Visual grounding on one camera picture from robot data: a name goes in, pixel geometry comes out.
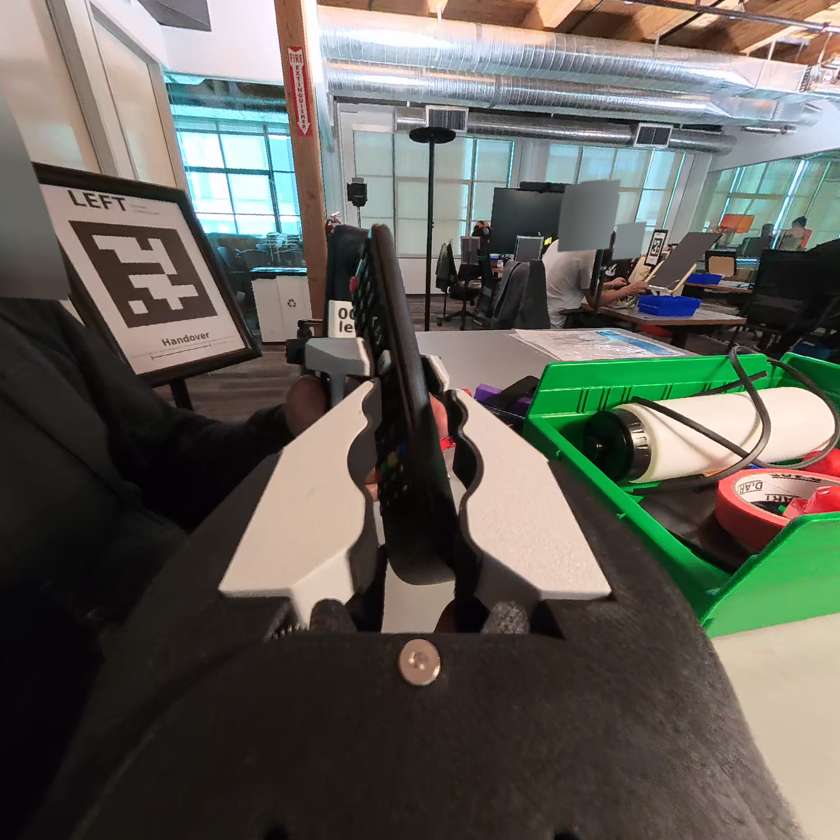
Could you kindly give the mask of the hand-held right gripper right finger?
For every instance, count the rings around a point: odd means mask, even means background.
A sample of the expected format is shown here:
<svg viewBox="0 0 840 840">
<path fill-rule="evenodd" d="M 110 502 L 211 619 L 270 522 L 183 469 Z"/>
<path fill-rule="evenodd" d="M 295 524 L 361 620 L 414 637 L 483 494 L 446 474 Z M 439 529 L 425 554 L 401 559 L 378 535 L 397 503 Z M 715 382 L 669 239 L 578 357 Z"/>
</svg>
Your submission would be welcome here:
<svg viewBox="0 0 840 840">
<path fill-rule="evenodd" d="M 548 459 L 461 390 L 446 395 L 463 545 L 458 581 L 484 607 L 612 593 Z"/>
</svg>

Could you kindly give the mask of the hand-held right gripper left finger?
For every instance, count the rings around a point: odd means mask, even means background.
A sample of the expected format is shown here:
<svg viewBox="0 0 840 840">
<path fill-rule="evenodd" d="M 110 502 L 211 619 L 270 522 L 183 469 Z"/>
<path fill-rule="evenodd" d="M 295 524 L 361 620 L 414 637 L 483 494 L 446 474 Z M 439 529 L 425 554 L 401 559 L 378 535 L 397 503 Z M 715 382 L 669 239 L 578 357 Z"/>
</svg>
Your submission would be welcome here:
<svg viewBox="0 0 840 840">
<path fill-rule="evenodd" d="M 381 420 L 380 384 L 365 381 L 283 448 L 221 595 L 286 597 L 308 625 L 318 602 L 345 604 L 371 587 L 379 543 L 365 481 Z"/>
</svg>

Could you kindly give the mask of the black remote control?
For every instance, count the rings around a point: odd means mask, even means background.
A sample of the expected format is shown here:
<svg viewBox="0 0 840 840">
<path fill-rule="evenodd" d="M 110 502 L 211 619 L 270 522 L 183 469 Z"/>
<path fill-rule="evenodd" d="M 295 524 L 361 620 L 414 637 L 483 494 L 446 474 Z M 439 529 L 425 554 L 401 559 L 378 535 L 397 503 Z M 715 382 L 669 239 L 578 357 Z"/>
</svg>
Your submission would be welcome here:
<svg viewBox="0 0 840 840">
<path fill-rule="evenodd" d="M 405 582 L 452 578 L 458 515 L 391 230 L 375 224 L 350 280 L 356 333 L 380 386 L 374 433 L 385 545 Z"/>
</svg>

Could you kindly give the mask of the person's left forearm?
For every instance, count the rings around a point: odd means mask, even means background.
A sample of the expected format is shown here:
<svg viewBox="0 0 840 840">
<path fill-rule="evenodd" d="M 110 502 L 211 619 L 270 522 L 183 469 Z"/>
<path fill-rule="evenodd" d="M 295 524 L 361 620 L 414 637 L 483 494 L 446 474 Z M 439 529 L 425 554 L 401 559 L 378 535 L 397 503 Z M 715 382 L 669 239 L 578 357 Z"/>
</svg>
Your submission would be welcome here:
<svg viewBox="0 0 840 840">
<path fill-rule="evenodd" d="M 3 299 L 2 598 L 119 620 L 188 535 L 292 440 L 160 398 L 57 301 Z"/>
</svg>

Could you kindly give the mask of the flat black object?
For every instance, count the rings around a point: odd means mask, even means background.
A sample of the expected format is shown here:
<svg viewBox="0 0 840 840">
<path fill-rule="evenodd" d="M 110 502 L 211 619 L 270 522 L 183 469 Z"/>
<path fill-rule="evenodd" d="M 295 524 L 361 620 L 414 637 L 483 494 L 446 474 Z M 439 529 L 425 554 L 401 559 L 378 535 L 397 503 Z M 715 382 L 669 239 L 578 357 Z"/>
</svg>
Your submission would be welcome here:
<svg viewBox="0 0 840 840">
<path fill-rule="evenodd" d="M 536 376 L 524 376 L 494 395 L 488 405 L 492 404 L 507 414 L 524 418 L 529 412 L 539 382 Z"/>
</svg>

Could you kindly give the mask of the person's left hand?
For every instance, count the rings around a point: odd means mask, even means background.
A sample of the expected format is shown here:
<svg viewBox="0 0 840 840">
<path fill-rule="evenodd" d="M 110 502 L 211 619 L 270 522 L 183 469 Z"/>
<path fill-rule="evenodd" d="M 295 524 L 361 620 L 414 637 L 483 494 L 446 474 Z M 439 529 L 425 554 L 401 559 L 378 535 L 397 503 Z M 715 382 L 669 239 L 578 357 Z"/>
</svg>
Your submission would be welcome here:
<svg viewBox="0 0 840 840">
<path fill-rule="evenodd" d="M 283 408 L 290 433 L 297 437 L 314 425 L 330 405 L 320 379 L 308 374 L 292 383 Z"/>
</svg>

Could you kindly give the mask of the white recycling bin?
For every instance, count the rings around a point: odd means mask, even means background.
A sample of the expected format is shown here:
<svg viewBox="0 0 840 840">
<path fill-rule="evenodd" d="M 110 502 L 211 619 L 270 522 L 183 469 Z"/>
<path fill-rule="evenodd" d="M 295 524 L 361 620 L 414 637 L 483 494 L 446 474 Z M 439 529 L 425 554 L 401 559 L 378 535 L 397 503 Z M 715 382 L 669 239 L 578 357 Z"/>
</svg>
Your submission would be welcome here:
<svg viewBox="0 0 840 840">
<path fill-rule="evenodd" d="M 263 344 L 298 337 L 298 322 L 312 315 L 305 267 L 254 268 L 250 271 L 259 335 Z"/>
</svg>

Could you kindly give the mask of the office chair with grey jacket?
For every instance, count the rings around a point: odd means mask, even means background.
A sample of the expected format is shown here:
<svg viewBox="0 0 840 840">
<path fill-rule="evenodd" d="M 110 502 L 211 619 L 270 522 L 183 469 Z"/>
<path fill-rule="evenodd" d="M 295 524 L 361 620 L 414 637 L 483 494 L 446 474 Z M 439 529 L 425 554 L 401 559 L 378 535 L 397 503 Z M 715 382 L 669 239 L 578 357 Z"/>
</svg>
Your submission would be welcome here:
<svg viewBox="0 0 840 840">
<path fill-rule="evenodd" d="M 502 271 L 490 330 L 550 329 L 544 264 L 510 260 Z"/>
</svg>

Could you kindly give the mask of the black floor lamp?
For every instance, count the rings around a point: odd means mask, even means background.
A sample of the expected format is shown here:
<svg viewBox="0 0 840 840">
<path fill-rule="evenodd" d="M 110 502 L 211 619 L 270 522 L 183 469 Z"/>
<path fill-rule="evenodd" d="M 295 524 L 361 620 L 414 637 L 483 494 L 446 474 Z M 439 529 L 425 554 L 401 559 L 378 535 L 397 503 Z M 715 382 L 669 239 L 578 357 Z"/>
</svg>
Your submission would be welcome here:
<svg viewBox="0 0 840 840">
<path fill-rule="evenodd" d="M 427 147 L 427 225 L 425 250 L 425 275 L 423 291 L 423 330 L 429 331 L 431 322 L 432 297 L 432 257 L 434 238 L 434 179 L 436 148 L 440 144 L 449 144 L 455 140 L 455 131 L 446 127 L 426 125 L 411 129 L 409 138 L 412 142 Z"/>
</svg>

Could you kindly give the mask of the clear plastic sheet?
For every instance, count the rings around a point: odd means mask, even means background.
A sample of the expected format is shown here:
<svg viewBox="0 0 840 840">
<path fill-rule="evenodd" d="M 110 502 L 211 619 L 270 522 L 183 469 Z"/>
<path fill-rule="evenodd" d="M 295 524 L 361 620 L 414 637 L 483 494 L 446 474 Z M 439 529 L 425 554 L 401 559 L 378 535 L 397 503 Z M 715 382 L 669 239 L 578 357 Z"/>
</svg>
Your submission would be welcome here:
<svg viewBox="0 0 840 840">
<path fill-rule="evenodd" d="M 623 329 L 511 331 L 514 339 L 556 362 L 686 358 L 694 354 Z"/>
</svg>

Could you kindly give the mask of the red fire extinguisher sign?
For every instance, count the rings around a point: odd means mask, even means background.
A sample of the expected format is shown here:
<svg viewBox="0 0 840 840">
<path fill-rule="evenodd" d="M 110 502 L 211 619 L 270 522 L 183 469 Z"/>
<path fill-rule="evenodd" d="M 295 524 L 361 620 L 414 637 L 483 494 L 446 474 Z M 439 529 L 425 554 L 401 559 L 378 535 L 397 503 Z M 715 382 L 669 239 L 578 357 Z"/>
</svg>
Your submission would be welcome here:
<svg viewBox="0 0 840 840">
<path fill-rule="evenodd" d="M 303 47 L 293 45 L 287 48 L 287 68 L 297 136 L 310 138 L 312 136 L 312 116 L 309 102 L 308 68 Z"/>
</svg>

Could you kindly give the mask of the large black monitor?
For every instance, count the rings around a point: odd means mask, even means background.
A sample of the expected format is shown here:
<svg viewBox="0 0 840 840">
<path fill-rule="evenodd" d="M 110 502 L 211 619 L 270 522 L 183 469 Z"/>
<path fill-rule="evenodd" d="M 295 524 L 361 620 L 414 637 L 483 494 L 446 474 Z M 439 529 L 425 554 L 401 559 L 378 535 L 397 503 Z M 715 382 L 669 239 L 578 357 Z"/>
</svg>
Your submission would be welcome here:
<svg viewBox="0 0 840 840">
<path fill-rule="evenodd" d="M 564 192 L 496 187 L 490 216 L 490 253 L 513 255 L 518 236 L 555 239 L 563 199 Z"/>
</svg>

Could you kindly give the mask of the white bottle with black cap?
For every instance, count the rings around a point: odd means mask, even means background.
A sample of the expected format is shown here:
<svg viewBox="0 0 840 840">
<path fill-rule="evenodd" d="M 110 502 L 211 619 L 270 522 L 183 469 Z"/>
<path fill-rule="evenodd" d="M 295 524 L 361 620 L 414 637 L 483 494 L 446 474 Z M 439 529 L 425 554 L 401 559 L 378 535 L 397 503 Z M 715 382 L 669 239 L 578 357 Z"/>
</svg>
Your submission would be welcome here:
<svg viewBox="0 0 840 840">
<path fill-rule="evenodd" d="M 830 406 L 795 386 L 757 391 L 770 420 L 758 460 L 801 459 L 824 449 L 837 430 Z M 764 432 L 748 392 L 626 403 L 584 425 L 583 454 L 614 481 L 643 484 L 716 474 L 758 447 Z"/>
</svg>

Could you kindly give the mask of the black framed tag sign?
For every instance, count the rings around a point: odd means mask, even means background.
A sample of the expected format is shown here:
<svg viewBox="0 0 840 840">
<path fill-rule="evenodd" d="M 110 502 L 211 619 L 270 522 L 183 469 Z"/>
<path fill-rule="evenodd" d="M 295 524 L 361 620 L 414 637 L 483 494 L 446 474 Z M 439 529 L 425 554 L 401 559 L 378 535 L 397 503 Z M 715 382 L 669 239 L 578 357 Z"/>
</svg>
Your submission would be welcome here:
<svg viewBox="0 0 840 840">
<path fill-rule="evenodd" d="M 186 381 L 260 357 L 187 195 L 33 163 L 70 283 L 70 308 L 133 373 L 193 409 Z"/>
</svg>

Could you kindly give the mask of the red tape roll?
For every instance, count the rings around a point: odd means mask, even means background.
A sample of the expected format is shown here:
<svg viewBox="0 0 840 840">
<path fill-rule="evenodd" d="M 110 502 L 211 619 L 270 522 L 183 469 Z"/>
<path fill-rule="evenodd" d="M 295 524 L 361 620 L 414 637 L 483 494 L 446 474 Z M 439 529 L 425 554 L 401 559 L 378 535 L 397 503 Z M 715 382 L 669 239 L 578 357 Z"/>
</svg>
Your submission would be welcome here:
<svg viewBox="0 0 840 840">
<path fill-rule="evenodd" d="M 714 515 L 737 542 L 757 553 L 793 522 L 782 515 L 791 500 L 821 486 L 839 486 L 839 480 L 785 467 L 741 470 L 718 483 Z"/>
</svg>

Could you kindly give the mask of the blue storage bin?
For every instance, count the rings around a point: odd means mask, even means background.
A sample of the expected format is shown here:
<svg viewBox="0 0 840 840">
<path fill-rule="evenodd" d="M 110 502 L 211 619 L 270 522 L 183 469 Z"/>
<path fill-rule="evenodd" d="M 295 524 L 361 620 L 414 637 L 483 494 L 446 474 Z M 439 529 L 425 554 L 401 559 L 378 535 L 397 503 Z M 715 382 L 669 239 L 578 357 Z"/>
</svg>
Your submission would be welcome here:
<svg viewBox="0 0 840 840">
<path fill-rule="evenodd" d="M 645 295 L 638 299 L 637 310 L 660 319 L 690 319 L 697 313 L 701 299 L 683 296 Z"/>
</svg>

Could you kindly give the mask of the green plastic bin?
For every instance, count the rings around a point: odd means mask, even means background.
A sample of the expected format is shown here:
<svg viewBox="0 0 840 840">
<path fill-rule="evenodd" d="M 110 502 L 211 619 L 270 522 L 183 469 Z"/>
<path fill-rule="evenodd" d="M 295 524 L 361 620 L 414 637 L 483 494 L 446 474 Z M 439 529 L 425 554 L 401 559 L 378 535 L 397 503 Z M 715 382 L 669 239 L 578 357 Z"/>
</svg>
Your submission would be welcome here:
<svg viewBox="0 0 840 840">
<path fill-rule="evenodd" d="M 792 461 L 758 460 L 770 420 L 757 391 L 795 386 L 830 406 L 836 432 L 824 449 Z M 585 423 L 596 413 L 642 403 L 748 392 L 764 432 L 758 447 L 716 474 L 634 484 L 617 482 L 582 452 Z M 551 460 L 570 467 L 595 494 L 577 518 L 595 524 L 595 507 L 609 525 L 633 533 L 676 583 L 710 637 L 838 613 L 838 513 L 804 515 L 753 553 L 714 515 L 718 483 L 741 470 L 814 464 L 838 444 L 838 366 L 788 353 L 549 364 L 523 427 L 524 437 Z"/>
</svg>

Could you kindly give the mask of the wooden table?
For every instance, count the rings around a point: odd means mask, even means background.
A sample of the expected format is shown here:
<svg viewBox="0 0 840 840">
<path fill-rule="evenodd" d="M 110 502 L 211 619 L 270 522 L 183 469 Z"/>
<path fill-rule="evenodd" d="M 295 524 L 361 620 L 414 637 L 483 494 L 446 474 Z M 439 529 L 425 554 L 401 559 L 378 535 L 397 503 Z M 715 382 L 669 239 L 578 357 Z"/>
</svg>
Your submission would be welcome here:
<svg viewBox="0 0 840 840">
<path fill-rule="evenodd" d="M 633 331 L 648 333 L 658 338 L 668 335 L 672 346 L 684 350 L 686 342 L 693 334 L 710 334 L 718 328 L 739 328 L 745 324 L 745 318 L 706 307 L 699 307 L 689 317 L 657 316 L 644 313 L 637 307 L 619 308 L 607 306 L 599 309 L 595 315 L 592 308 L 584 305 L 582 317 L 593 316 L 595 319 L 607 319 L 629 325 Z"/>
</svg>

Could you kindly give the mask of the grey slanted board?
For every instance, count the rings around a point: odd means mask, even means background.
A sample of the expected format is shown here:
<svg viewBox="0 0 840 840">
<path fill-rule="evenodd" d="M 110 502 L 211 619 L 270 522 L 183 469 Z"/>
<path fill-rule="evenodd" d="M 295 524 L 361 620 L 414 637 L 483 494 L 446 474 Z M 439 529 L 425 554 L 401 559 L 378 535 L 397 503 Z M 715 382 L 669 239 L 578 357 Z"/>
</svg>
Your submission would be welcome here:
<svg viewBox="0 0 840 840">
<path fill-rule="evenodd" d="M 665 260 L 651 271 L 647 279 L 647 291 L 656 296 L 677 295 L 687 278 L 694 273 L 697 263 L 705 258 L 706 252 L 720 237 L 719 232 L 687 234 Z"/>
</svg>

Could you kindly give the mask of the black mesh office chair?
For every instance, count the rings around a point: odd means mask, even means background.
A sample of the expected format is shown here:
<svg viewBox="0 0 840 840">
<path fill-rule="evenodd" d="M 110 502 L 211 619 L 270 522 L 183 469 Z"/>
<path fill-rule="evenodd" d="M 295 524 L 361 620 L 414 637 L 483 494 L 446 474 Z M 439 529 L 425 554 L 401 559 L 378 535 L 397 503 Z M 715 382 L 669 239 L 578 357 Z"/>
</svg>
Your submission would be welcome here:
<svg viewBox="0 0 840 840">
<path fill-rule="evenodd" d="M 838 333 L 839 240 L 765 251 L 742 315 L 749 329 L 770 333 L 763 348 L 776 358 L 819 329 Z"/>
</svg>

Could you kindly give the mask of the wooden post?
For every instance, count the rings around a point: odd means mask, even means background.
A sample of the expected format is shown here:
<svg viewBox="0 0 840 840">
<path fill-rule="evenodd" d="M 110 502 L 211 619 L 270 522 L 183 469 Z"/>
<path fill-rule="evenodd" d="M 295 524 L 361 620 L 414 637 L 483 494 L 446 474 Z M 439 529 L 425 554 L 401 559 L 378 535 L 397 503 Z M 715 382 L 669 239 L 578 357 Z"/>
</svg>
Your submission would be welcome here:
<svg viewBox="0 0 840 840">
<path fill-rule="evenodd" d="M 283 87 L 286 93 L 290 121 L 292 157 L 297 179 L 297 193 L 301 218 L 301 240 L 308 271 L 311 314 L 321 317 L 327 271 L 326 209 L 322 180 L 322 160 L 319 137 L 317 100 L 312 78 L 312 62 L 308 43 L 308 6 L 303 1 L 275 1 L 276 27 L 280 47 Z M 298 136 L 293 100 L 287 68 L 287 48 L 305 49 L 308 68 L 309 102 L 311 110 L 310 138 Z"/>
</svg>

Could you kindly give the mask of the thin silver air duct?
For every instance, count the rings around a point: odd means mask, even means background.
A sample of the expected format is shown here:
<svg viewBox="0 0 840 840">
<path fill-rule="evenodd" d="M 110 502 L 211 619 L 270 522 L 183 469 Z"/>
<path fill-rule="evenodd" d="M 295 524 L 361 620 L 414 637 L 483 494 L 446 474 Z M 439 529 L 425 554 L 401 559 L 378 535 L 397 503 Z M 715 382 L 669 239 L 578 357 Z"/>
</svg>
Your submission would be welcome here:
<svg viewBox="0 0 840 840">
<path fill-rule="evenodd" d="M 583 118 L 546 118 L 501 111 L 469 111 L 465 136 L 493 140 L 540 140 L 552 143 L 633 148 L 638 122 Z M 736 140 L 723 132 L 674 128 L 669 151 L 729 153 Z"/>
</svg>

